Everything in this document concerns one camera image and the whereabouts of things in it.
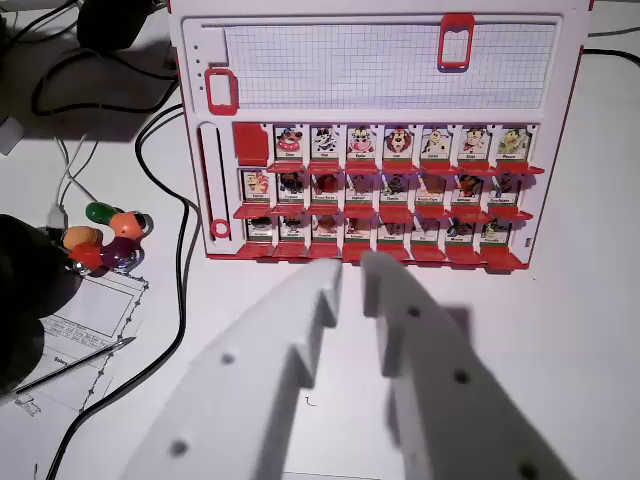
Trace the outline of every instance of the red marker clip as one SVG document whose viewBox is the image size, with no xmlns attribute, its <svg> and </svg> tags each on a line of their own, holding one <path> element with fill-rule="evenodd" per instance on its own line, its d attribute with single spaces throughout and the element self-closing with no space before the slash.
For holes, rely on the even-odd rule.
<svg viewBox="0 0 640 480">
<path fill-rule="evenodd" d="M 211 98 L 212 75 L 226 75 L 229 77 L 229 89 L 231 90 L 231 105 L 216 105 Z M 235 115 L 238 112 L 238 79 L 233 72 L 226 68 L 210 68 L 204 72 L 204 80 L 207 86 L 207 99 L 209 100 L 209 111 L 214 115 Z"/>
<path fill-rule="evenodd" d="M 438 68 L 459 68 L 469 67 L 471 60 L 471 42 L 473 40 L 473 27 L 476 21 L 472 13 L 446 13 L 440 23 L 440 44 L 438 45 Z M 444 35 L 447 32 L 462 32 L 467 30 L 469 38 L 467 40 L 467 58 L 463 62 L 444 62 L 442 60 L 442 49 L 444 47 Z"/>
</svg>

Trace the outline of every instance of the cartoon character picture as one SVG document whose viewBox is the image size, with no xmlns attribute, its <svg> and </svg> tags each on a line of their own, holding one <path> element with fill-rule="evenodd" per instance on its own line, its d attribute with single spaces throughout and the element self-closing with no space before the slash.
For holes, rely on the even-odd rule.
<svg viewBox="0 0 640 480">
<path fill-rule="evenodd" d="M 440 222 L 416 214 L 411 229 L 411 243 L 436 244 L 438 243 L 439 231 Z"/>
<path fill-rule="evenodd" d="M 371 175 L 347 175 L 347 203 L 370 203 L 373 200 L 373 177 Z"/>
<path fill-rule="evenodd" d="M 508 220 L 494 218 L 482 227 L 480 243 L 506 245 L 509 241 L 511 223 Z"/>
<path fill-rule="evenodd" d="M 411 158 L 413 137 L 404 127 L 387 129 L 384 132 L 385 158 Z"/>
<path fill-rule="evenodd" d="M 313 127 L 311 137 L 312 158 L 338 158 L 337 133 L 332 127 Z"/>
<path fill-rule="evenodd" d="M 529 148 L 529 134 L 524 127 L 511 127 L 498 145 L 498 160 L 524 160 Z"/>
<path fill-rule="evenodd" d="M 315 216 L 312 232 L 314 237 L 335 239 L 338 233 L 338 222 L 333 215 Z"/>
<path fill-rule="evenodd" d="M 316 195 L 335 193 L 338 191 L 337 175 L 316 175 L 313 190 Z"/>
<path fill-rule="evenodd" d="M 293 127 L 276 127 L 276 158 L 301 158 L 302 132 Z"/>
<path fill-rule="evenodd" d="M 261 217 L 247 220 L 247 237 L 254 241 L 268 241 L 271 239 L 271 218 Z"/>
<path fill-rule="evenodd" d="M 475 224 L 462 223 L 454 218 L 452 225 L 447 229 L 447 242 L 471 243 L 473 241 L 473 230 Z"/>
<path fill-rule="evenodd" d="M 269 177 L 261 170 L 247 170 L 242 172 L 244 181 L 245 200 L 248 201 L 268 201 L 269 200 Z"/>
<path fill-rule="evenodd" d="M 293 173 L 281 173 L 280 174 L 280 191 L 288 191 L 290 193 L 302 193 L 304 190 L 304 184 L 300 179 L 300 174 Z"/>
<path fill-rule="evenodd" d="M 461 160 L 485 160 L 489 151 L 487 129 L 470 127 L 462 129 L 462 143 L 458 158 Z"/>
<path fill-rule="evenodd" d="M 437 175 L 421 173 L 418 175 L 418 188 L 416 189 L 416 203 L 442 203 L 446 181 Z"/>
<path fill-rule="evenodd" d="M 383 223 L 380 221 L 378 228 L 378 241 L 382 242 L 402 242 L 404 236 L 404 223 Z"/>
<path fill-rule="evenodd" d="M 447 160 L 451 151 L 451 135 L 446 128 L 434 128 L 422 136 L 420 158 Z"/>
<path fill-rule="evenodd" d="M 368 240 L 371 238 L 371 220 L 367 218 L 350 218 L 345 228 L 345 241 Z"/>
<path fill-rule="evenodd" d="M 493 189 L 489 193 L 490 204 L 515 205 L 518 200 L 520 182 L 510 173 L 492 178 Z"/>
<path fill-rule="evenodd" d="M 381 202 L 406 202 L 409 191 L 409 177 L 405 174 L 382 175 L 383 188 L 380 190 Z"/>
<path fill-rule="evenodd" d="M 453 191 L 452 203 L 479 203 L 482 183 L 482 180 L 473 175 L 459 175 L 459 187 Z"/>
<path fill-rule="evenodd" d="M 280 217 L 280 240 L 304 240 L 302 226 L 302 219 L 300 217 Z"/>
<path fill-rule="evenodd" d="M 375 157 L 375 136 L 371 129 L 366 126 L 349 128 L 349 146 L 347 147 L 348 158 L 374 158 Z"/>
</svg>

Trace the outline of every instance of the red plastic frame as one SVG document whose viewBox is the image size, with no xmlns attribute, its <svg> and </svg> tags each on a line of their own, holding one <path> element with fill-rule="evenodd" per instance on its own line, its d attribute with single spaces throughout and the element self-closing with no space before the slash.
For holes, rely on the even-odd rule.
<svg viewBox="0 0 640 480">
<path fill-rule="evenodd" d="M 229 88 L 231 89 L 231 105 L 215 105 L 211 98 L 211 84 L 209 79 L 212 75 L 226 75 L 229 77 Z M 238 113 L 238 79 L 228 68 L 209 68 L 204 72 L 204 83 L 207 86 L 207 100 L 209 101 L 209 111 L 214 115 L 235 115 Z"/>
<path fill-rule="evenodd" d="M 224 225 L 227 229 L 224 233 L 218 232 L 218 225 Z M 211 222 L 211 235 L 216 238 L 227 238 L 231 235 L 231 225 L 224 218 L 216 218 L 213 222 Z"/>
<path fill-rule="evenodd" d="M 471 60 L 471 43 L 473 41 L 473 27 L 476 20 L 472 13 L 445 13 L 440 23 L 440 43 L 438 44 L 438 68 L 467 68 Z M 442 49 L 444 47 L 444 35 L 447 32 L 461 32 L 467 30 L 467 58 L 464 62 L 443 62 Z"/>
</svg>

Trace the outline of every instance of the black object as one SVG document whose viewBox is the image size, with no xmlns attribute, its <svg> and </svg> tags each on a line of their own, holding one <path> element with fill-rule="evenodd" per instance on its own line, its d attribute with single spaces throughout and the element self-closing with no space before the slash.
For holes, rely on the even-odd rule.
<svg viewBox="0 0 640 480">
<path fill-rule="evenodd" d="M 9 361 L 12 356 L 15 358 L 16 350 L 33 343 L 34 335 L 42 335 L 39 319 L 67 303 L 82 279 L 65 267 L 68 257 L 50 243 L 45 233 L 9 215 L 0 215 L 0 232 L 3 299 L 0 383 L 3 383 L 3 374 L 9 370 Z"/>
<path fill-rule="evenodd" d="M 86 0 L 78 14 L 78 42 L 98 52 L 129 48 L 151 12 L 153 0 Z"/>
</svg>

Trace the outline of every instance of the black cable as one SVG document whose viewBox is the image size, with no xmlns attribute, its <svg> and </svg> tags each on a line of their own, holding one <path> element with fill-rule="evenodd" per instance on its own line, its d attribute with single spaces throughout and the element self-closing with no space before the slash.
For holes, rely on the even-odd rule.
<svg viewBox="0 0 640 480">
<path fill-rule="evenodd" d="M 13 47 L 15 47 L 16 44 L 18 43 L 18 40 L 20 40 L 22 37 L 24 37 L 38 23 L 42 22 L 43 20 L 46 20 L 47 18 L 53 17 L 55 14 L 61 12 L 62 10 L 64 10 L 65 8 L 67 8 L 67 7 L 71 6 L 71 5 L 73 5 L 74 3 L 76 3 L 76 0 L 67 0 L 66 2 L 64 2 L 59 7 L 54 8 L 53 10 L 45 13 L 44 15 L 41 15 L 38 18 L 36 18 L 33 22 L 31 22 L 29 25 L 24 27 L 22 30 L 20 30 L 18 33 L 16 33 L 13 37 L 11 37 L 9 39 L 9 41 L 7 42 L 7 45 L 5 46 L 4 50 L 2 52 L 0 52 L 0 58 L 2 58 L 4 55 L 7 54 L 7 52 L 9 50 L 11 50 Z"/>
<path fill-rule="evenodd" d="M 160 110 L 160 108 L 162 108 L 162 106 L 169 99 L 169 97 L 174 92 L 174 90 L 178 87 L 179 80 L 177 75 L 161 75 L 153 72 L 147 72 L 146 70 L 142 70 L 138 67 L 131 65 L 130 63 L 126 62 L 125 60 L 123 60 L 122 58 L 114 54 L 101 53 L 99 55 L 103 58 L 117 62 L 120 65 L 123 65 L 124 67 L 127 67 L 128 69 L 133 70 L 136 73 L 145 75 L 147 77 L 150 77 L 156 80 L 171 80 L 171 84 L 169 85 L 169 88 L 167 88 L 167 90 L 165 91 L 160 101 L 157 104 L 153 105 L 152 107 L 132 108 L 132 107 L 123 107 L 120 105 L 109 105 L 109 104 L 96 103 L 96 102 L 82 102 L 82 103 L 74 103 L 71 105 L 64 105 L 62 107 L 55 107 L 55 108 L 48 108 L 48 109 L 41 110 L 39 107 L 39 103 L 40 103 L 40 96 L 42 95 L 42 91 L 44 89 L 45 80 L 50 80 L 52 77 L 60 73 L 62 69 L 64 69 L 65 67 L 73 63 L 80 62 L 82 60 L 86 60 L 87 58 L 93 58 L 96 56 L 96 53 L 93 51 L 83 51 L 77 55 L 74 55 L 69 58 L 65 58 L 64 60 L 56 63 L 53 67 L 49 69 L 49 72 L 47 72 L 47 74 L 38 81 L 38 84 L 36 85 L 35 89 L 33 90 L 33 93 L 31 94 L 31 111 L 33 112 L 33 114 L 38 117 L 47 117 L 50 115 L 56 115 L 58 113 L 68 112 L 71 110 L 80 110 L 80 109 L 87 109 L 87 108 L 98 108 L 103 110 L 113 110 L 116 112 L 125 112 L 125 113 L 155 113 L 158 110 Z"/>
<path fill-rule="evenodd" d="M 158 180 L 153 173 L 147 167 L 143 157 L 142 157 L 142 145 L 146 140 L 145 137 L 147 133 L 153 128 L 153 126 L 158 123 L 163 117 L 167 114 L 182 108 L 182 104 L 174 105 L 169 107 L 158 115 L 156 115 L 138 134 L 135 141 L 135 152 L 136 158 L 138 159 L 138 164 L 144 171 L 144 173 L 149 177 L 149 179 L 158 186 L 163 192 L 167 195 L 178 200 L 182 203 L 183 213 L 182 213 L 182 222 L 180 223 L 180 230 L 178 231 L 178 241 L 176 245 L 176 258 L 175 258 L 175 270 L 176 270 L 176 289 L 178 294 L 178 332 L 171 342 L 171 345 L 151 364 L 149 364 L 144 370 L 135 375 L 133 378 L 127 380 L 125 383 L 116 388 L 109 395 L 105 396 L 101 400 L 98 400 L 96 403 L 88 407 L 86 410 L 83 410 L 71 423 L 69 428 L 64 434 L 60 445 L 58 446 L 58 450 L 53 458 L 51 463 L 51 467 L 49 467 L 49 472 L 47 473 L 47 480 L 54 480 L 58 473 L 58 469 L 60 468 L 60 463 L 62 462 L 62 457 L 73 438 L 75 432 L 82 426 L 84 422 L 89 420 L 93 415 L 101 411 L 103 408 L 108 407 L 113 402 L 119 400 L 127 393 L 132 391 L 138 385 L 147 380 L 151 375 L 153 375 L 164 363 L 171 358 L 171 356 L 176 352 L 180 344 L 182 343 L 182 339 L 184 338 L 184 333 L 186 330 L 187 323 L 187 315 L 186 315 L 186 284 L 184 283 L 184 278 L 182 274 L 182 246 L 184 243 L 184 235 L 187 227 L 187 222 L 189 220 L 189 207 L 192 203 L 184 198 L 182 195 L 175 193 L 169 187 L 167 187 L 164 183 Z M 185 263 L 185 271 L 188 271 L 188 263 Z"/>
<path fill-rule="evenodd" d="M 633 33 L 633 32 L 637 32 L 640 30 L 640 27 L 631 27 L 631 28 L 625 28 L 622 30 L 611 30 L 608 32 L 593 32 L 590 33 L 589 35 L 587 35 L 587 37 L 589 38 L 593 38 L 593 37 L 613 37 L 614 35 L 624 35 L 625 33 Z"/>
<path fill-rule="evenodd" d="M 629 52 L 622 52 L 620 50 L 603 50 L 601 48 L 585 48 L 582 51 L 583 55 L 606 55 L 610 57 L 620 57 L 625 60 L 629 60 L 636 64 L 637 67 L 640 67 L 640 57 L 634 55 Z"/>
</svg>

